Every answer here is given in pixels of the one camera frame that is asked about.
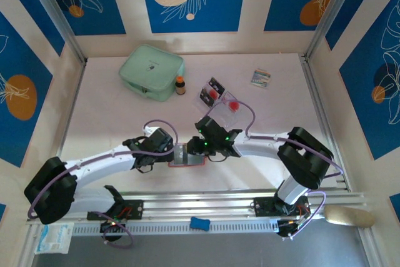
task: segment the blue sponge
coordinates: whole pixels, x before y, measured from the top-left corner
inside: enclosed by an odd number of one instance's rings
[[[203,231],[209,231],[210,223],[211,223],[211,221],[208,219],[199,219],[196,217],[192,217],[190,219],[190,228],[202,229]]]

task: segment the mint green pouch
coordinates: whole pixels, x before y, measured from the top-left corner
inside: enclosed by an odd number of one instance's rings
[[[183,58],[149,45],[136,48],[119,70],[126,87],[158,101],[172,95],[176,76],[183,74]]]

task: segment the small brown bottle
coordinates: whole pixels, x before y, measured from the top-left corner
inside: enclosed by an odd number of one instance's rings
[[[179,95],[185,94],[186,87],[185,87],[185,82],[183,81],[183,76],[177,76],[176,77],[175,87],[176,87],[176,92]]]

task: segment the white table surface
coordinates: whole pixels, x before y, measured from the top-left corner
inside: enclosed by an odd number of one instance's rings
[[[160,103],[146,99],[123,86],[118,70],[126,58],[90,58],[71,124],[62,149],[63,161],[107,151],[125,139],[141,136],[150,119],[170,121],[179,132],[179,142],[198,135],[194,123],[204,111],[196,104],[201,87],[214,76],[239,100],[256,112],[251,133],[282,133],[302,126],[325,143],[297,54],[213,54],[183,56],[186,63],[186,93],[173,94]],[[262,68],[271,74],[267,89],[250,84],[253,72]],[[243,109],[243,128],[251,113]],[[161,125],[171,135],[167,126]],[[277,188],[289,176],[282,162],[269,158],[228,158],[223,163],[207,161],[205,166],[170,168],[156,163],[154,170],[141,174],[126,171],[90,184],[113,185],[118,191],[205,191]],[[323,187],[336,187],[335,179]]]

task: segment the gray floor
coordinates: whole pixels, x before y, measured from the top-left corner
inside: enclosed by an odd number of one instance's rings
[[[42,254],[34,267],[368,266],[355,228],[317,220],[294,241],[277,234],[137,236],[130,250],[113,249],[99,237],[75,237],[69,254]]]

